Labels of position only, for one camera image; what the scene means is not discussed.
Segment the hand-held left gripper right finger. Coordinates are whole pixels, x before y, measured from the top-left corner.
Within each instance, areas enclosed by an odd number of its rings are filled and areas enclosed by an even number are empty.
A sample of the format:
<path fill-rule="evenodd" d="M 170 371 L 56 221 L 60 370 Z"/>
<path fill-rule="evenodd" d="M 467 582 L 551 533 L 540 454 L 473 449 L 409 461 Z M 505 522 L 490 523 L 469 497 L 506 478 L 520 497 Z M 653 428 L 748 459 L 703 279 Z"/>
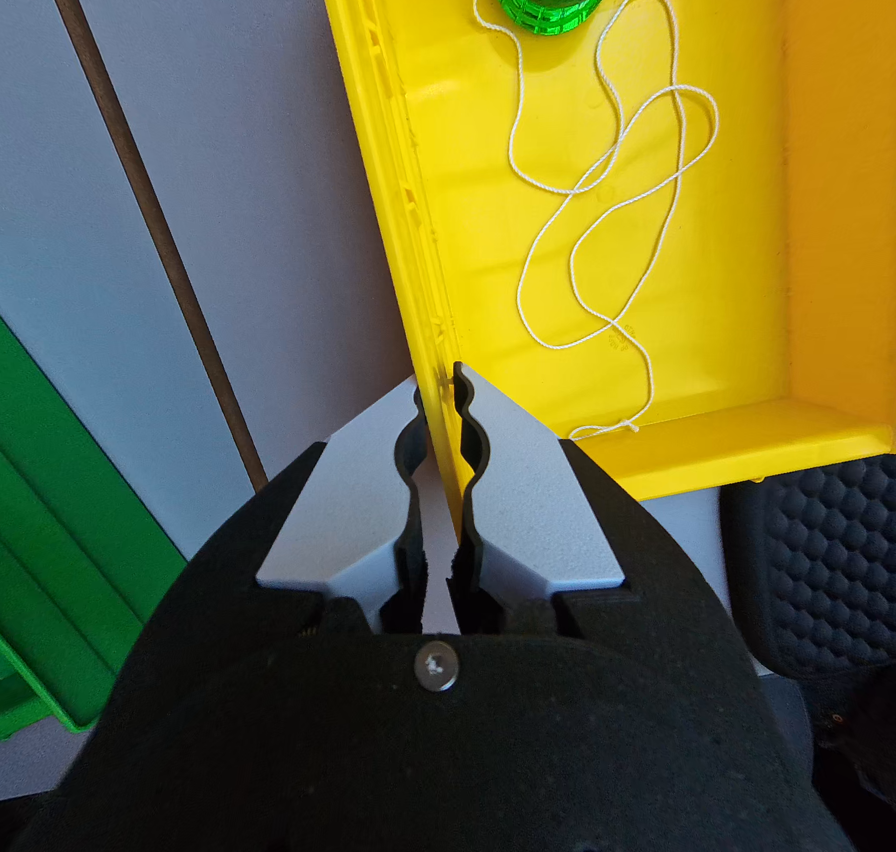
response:
<path fill-rule="evenodd" d="M 558 594 L 615 593 L 623 569 L 559 436 L 463 362 L 461 455 L 473 471 L 447 579 L 458 622 L 503 622 Z"/>

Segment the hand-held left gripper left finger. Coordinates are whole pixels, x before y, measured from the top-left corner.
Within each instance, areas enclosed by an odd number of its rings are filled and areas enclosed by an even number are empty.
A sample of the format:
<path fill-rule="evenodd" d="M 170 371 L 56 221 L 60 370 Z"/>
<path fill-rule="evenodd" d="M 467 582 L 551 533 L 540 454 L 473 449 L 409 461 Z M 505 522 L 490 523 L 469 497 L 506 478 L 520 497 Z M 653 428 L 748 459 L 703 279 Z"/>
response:
<path fill-rule="evenodd" d="M 372 630 L 420 630 L 427 421 L 410 376 L 333 433 L 256 573 L 270 589 L 352 599 Z"/>

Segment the yellow plastic bin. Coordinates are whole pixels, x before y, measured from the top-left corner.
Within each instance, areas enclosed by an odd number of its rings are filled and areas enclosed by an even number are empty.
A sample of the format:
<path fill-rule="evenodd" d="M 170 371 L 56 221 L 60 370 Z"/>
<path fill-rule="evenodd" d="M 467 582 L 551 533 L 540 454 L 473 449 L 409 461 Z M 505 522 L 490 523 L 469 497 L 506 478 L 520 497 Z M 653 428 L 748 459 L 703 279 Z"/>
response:
<path fill-rule="evenodd" d="M 324 0 L 446 497 L 471 471 L 464 362 L 562 437 L 644 405 L 614 327 L 553 351 L 516 288 L 561 203 L 508 162 L 516 51 L 473 0 Z M 570 188 L 612 144 L 594 49 L 623 0 L 557 37 L 515 28 L 517 161 Z M 656 397 L 581 448 L 638 500 L 886 453 L 894 435 L 895 0 L 671 0 L 680 82 L 721 125 L 681 178 L 654 270 L 620 325 Z"/>

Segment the green plastic bin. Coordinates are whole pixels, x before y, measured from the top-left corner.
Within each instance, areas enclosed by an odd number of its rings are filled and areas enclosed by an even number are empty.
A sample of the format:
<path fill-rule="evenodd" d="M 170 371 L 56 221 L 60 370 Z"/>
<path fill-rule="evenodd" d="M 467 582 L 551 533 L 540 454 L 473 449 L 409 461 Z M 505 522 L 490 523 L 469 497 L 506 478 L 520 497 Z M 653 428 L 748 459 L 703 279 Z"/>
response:
<path fill-rule="evenodd" d="M 97 722 L 186 566 L 105 451 L 1 324 L 1 738 Z"/>

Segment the black honeycomb pad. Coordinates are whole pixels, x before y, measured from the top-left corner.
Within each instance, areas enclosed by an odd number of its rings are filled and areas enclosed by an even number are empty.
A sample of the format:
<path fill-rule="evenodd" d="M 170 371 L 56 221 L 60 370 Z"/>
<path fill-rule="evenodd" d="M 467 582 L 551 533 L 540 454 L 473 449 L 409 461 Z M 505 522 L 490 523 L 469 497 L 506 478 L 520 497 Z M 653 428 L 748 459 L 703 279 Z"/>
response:
<path fill-rule="evenodd" d="M 723 486 L 735 624 L 753 656 L 811 680 L 894 664 L 895 457 Z"/>

